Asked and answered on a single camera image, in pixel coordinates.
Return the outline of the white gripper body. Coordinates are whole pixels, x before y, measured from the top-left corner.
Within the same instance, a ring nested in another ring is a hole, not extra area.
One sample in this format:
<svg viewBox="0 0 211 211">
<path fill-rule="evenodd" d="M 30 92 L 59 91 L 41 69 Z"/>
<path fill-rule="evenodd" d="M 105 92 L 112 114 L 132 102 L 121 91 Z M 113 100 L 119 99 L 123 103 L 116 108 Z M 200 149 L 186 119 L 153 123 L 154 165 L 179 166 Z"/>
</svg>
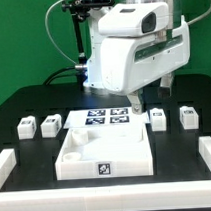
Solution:
<svg viewBox="0 0 211 211">
<path fill-rule="evenodd" d="M 168 4 L 118 4 L 98 22 L 103 86 L 127 95 L 187 64 L 189 27 L 172 31 Z"/>
</svg>

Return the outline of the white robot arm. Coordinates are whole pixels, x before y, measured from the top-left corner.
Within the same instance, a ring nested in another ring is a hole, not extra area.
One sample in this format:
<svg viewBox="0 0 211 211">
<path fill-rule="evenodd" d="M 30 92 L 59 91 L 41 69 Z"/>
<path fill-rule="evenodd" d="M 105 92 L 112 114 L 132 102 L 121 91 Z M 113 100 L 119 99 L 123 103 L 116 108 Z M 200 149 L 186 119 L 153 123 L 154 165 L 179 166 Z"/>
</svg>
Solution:
<svg viewBox="0 0 211 211">
<path fill-rule="evenodd" d="M 174 72 L 190 56 L 189 27 L 180 0 L 79 0 L 89 8 L 91 89 L 127 96 L 144 111 L 143 88 L 158 80 L 158 96 L 171 95 Z"/>
</svg>

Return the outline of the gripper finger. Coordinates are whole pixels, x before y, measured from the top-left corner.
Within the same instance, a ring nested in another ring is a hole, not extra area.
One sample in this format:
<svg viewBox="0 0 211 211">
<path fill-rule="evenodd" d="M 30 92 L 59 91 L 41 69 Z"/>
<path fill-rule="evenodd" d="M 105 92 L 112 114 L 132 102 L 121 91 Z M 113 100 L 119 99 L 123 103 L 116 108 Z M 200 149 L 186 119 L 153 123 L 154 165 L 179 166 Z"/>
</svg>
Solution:
<svg viewBox="0 0 211 211">
<path fill-rule="evenodd" d="M 127 98 L 132 105 L 132 111 L 136 115 L 142 115 L 144 111 L 144 104 L 142 100 L 142 92 L 140 90 L 134 91 L 127 95 Z"/>
<path fill-rule="evenodd" d="M 173 86 L 174 74 L 168 73 L 165 74 L 160 80 L 160 86 L 158 87 L 158 97 L 159 98 L 167 98 L 172 94 L 172 86 Z"/>
</svg>

